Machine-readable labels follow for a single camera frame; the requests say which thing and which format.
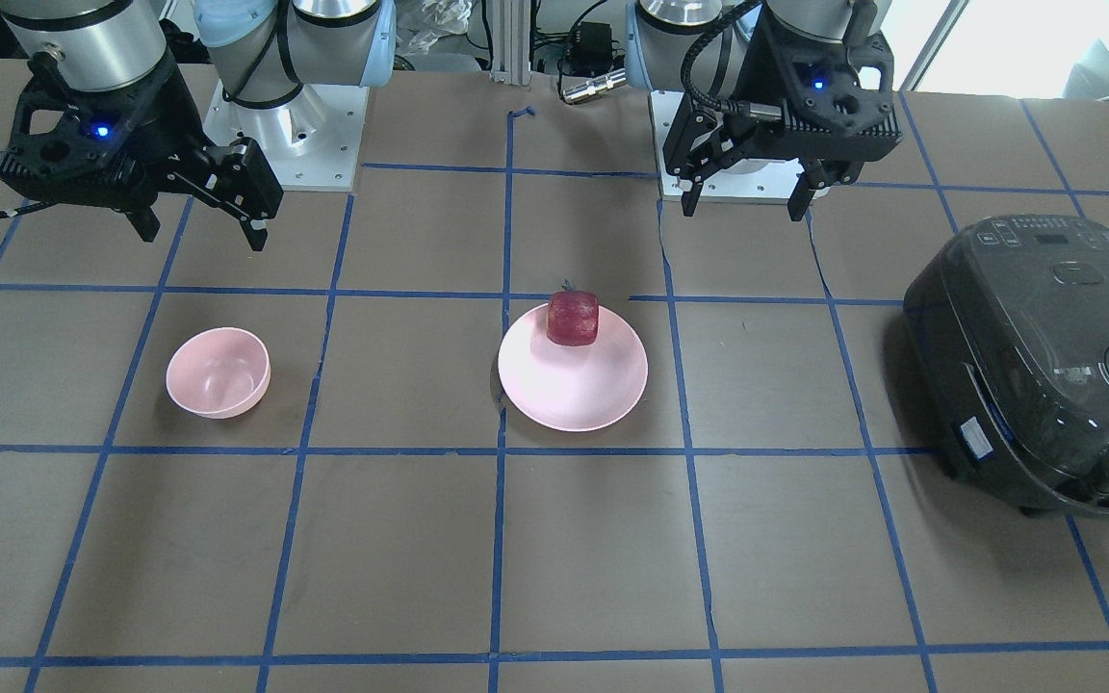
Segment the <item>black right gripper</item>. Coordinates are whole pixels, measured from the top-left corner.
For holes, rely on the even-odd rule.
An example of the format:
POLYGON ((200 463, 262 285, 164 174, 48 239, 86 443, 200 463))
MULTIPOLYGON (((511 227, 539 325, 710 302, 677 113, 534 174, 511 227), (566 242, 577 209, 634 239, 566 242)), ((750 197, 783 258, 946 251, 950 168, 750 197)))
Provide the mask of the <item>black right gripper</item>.
POLYGON ((250 249, 265 249, 283 188, 260 142, 214 145, 175 58, 164 53, 126 86, 78 90, 52 53, 28 58, 0 181, 43 203, 112 208, 154 243, 159 193, 187 193, 237 220, 250 249))

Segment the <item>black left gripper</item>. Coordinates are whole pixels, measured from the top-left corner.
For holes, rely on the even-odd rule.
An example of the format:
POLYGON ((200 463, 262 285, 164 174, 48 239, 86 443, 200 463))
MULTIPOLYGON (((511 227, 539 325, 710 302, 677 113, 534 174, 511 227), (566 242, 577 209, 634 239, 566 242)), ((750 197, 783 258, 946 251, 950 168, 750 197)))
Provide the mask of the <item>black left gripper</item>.
POLYGON ((723 28, 681 38, 661 86, 682 96, 661 145, 692 217, 706 179, 743 161, 795 161, 787 215, 804 220, 830 180, 855 180, 903 141, 894 57, 877 28, 835 37, 800 28, 723 28))

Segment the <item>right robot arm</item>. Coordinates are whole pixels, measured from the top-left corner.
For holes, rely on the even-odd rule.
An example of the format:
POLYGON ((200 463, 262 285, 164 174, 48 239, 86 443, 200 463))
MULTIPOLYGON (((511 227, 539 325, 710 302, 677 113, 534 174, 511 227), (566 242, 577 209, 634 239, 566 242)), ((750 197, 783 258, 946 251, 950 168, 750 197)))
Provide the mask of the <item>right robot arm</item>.
POLYGON ((151 242, 163 193, 265 248, 274 164, 330 144, 317 86, 386 84, 391 1, 197 1, 192 34, 145 1, 0 1, 31 78, 0 181, 39 205, 114 211, 151 242))

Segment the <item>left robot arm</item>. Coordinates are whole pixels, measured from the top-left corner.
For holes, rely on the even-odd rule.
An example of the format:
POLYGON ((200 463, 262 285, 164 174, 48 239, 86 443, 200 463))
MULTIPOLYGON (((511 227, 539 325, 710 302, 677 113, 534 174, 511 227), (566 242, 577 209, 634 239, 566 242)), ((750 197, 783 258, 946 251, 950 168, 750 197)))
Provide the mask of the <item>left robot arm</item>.
POLYGON ((788 218, 902 142, 889 1, 631 1, 625 79, 681 96, 659 149, 692 216, 713 176, 795 162, 788 218))

